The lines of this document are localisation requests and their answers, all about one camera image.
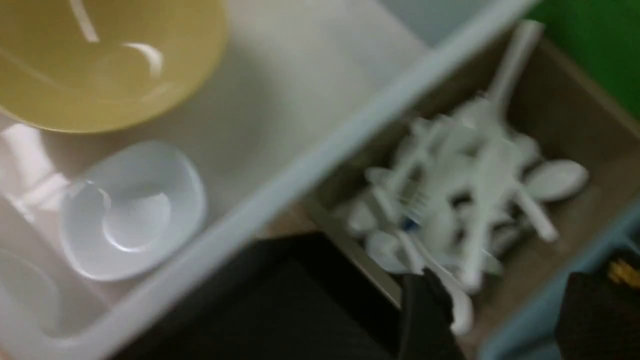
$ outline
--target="yellow bowl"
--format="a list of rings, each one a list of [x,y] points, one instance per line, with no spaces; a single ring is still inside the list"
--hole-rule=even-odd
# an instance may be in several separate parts
[[[0,0],[0,109],[66,133],[129,127],[219,64],[223,0]]]

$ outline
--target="plastic spoon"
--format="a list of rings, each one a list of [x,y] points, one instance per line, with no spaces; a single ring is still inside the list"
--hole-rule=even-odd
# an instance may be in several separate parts
[[[419,240],[430,253],[434,254],[434,257],[440,258],[453,245],[458,231],[458,222],[455,211],[446,199],[435,204],[435,209],[433,216],[423,222]]]
[[[475,292],[482,285],[484,265],[483,250],[490,244],[490,225],[495,208],[502,207],[513,193],[513,171],[516,153],[513,143],[504,139],[493,139],[481,151],[477,164],[476,186],[472,197],[476,202],[476,216],[468,228],[463,243],[465,260],[460,274],[466,289]]]
[[[429,268],[440,278],[442,284],[451,295],[454,318],[451,324],[451,331],[455,335],[468,333],[474,324],[474,307],[471,298],[460,288],[455,277],[436,263],[419,242],[414,241],[410,235],[401,230],[395,231],[394,235],[403,246],[412,272],[422,274],[424,268]]]
[[[533,20],[523,20],[515,29],[487,93],[487,98],[501,114],[505,114],[513,89],[544,29],[542,23]]]
[[[540,147],[536,140],[524,134],[517,134],[513,137],[513,143],[518,149],[518,169],[524,170],[529,165],[540,159]]]
[[[473,102],[466,102],[452,114],[453,126],[437,152],[439,160],[467,152],[480,144],[482,136],[474,106]]]
[[[458,217],[463,224],[469,224],[474,221],[476,217],[476,207],[472,204],[462,205],[458,208]],[[513,218],[504,209],[494,209],[490,218],[492,225],[499,224],[501,222],[510,222]]]
[[[406,274],[408,267],[398,259],[397,252],[402,245],[399,240],[382,230],[377,230],[368,235],[364,243],[367,255],[375,261],[384,271],[391,274]]]
[[[425,177],[413,194],[406,207],[406,220],[403,222],[404,230],[413,229],[424,222],[431,214],[442,205],[450,206],[448,198],[464,192],[469,187],[469,169],[472,160],[468,156],[456,155],[439,160],[433,167],[431,175]],[[423,165],[428,172],[427,164]]]
[[[556,201],[579,192],[589,181],[589,172],[571,160],[554,160],[533,170],[524,182],[527,193],[538,201]]]
[[[433,121],[428,131],[422,132],[417,130],[417,126],[414,130],[419,132],[414,136],[418,136],[419,140],[412,150],[408,153],[396,166],[392,169],[391,176],[385,181],[384,187],[392,194],[398,194],[405,182],[411,176],[411,172],[419,166],[420,159],[427,153],[428,147],[433,141],[435,141],[442,132],[446,130],[447,124],[444,121]]]

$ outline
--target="white plastic spoon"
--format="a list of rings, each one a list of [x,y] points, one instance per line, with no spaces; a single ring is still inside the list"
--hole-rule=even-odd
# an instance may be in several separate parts
[[[589,172],[571,160],[542,164],[525,179],[527,193],[538,201],[557,201],[578,193],[589,181]]]
[[[545,27],[533,20],[520,21],[498,71],[489,86],[487,98],[505,114],[513,89],[527,65]]]
[[[428,251],[418,241],[414,241],[404,231],[397,230],[394,235],[400,241],[410,262],[410,268],[415,274],[422,274],[424,268],[429,268],[442,281],[453,299],[453,323],[451,331],[455,335],[464,335],[471,331],[474,324],[474,307],[471,298],[460,288],[458,281],[445,268],[434,261]]]
[[[476,168],[476,185],[472,198],[476,202],[476,216],[463,242],[464,264],[460,279],[467,292],[481,289],[484,249],[490,244],[490,225],[495,208],[501,208],[513,193],[513,172],[516,153],[509,140],[494,138],[481,151]]]
[[[524,170],[529,165],[540,159],[540,146],[536,140],[524,134],[517,134],[513,137],[513,143],[518,149],[518,169]]]
[[[400,241],[393,235],[382,230],[374,231],[367,236],[364,249],[367,255],[384,271],[391,274],[406,274],[409,268],[397,257],[401,250]]]
[[[416,146],[394,166],[391,176],[387,177],[384,183],[385,189],[392,194],[398,194],[409,176],[411,176],[411,172],[420,165],[420,160],[427,154],[427,149],[431,143],[441,136],[446,129],[446,122],[434,120],[428,131],[417,134],[419,139]]]

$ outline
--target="drawer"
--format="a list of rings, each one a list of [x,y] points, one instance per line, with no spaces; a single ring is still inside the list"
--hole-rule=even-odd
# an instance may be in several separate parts
[[[507,37],[466,62],[407,114],[430,118],[486,89],[506,48]],[[332,216],[336,205],[365,186],[363,171],[388,165],[407,133],[400,118],[341,163],[305,199],[309,216],[396,306],[401,290],[365,254],[356,239]],[[504,257],[504,277],[487,282],[474,296],[476,324],[460,341],[478,347],[496,327],[536,293],[559,268],[594,238],[640,190],[640,131],[635,120],[549,41],[543,40],[524,71],[508,111],[509,123],[539,141],[547,158],[584,165],[591,180],[577,196],[549,205],[560,238],[545,243],[530,234]]]

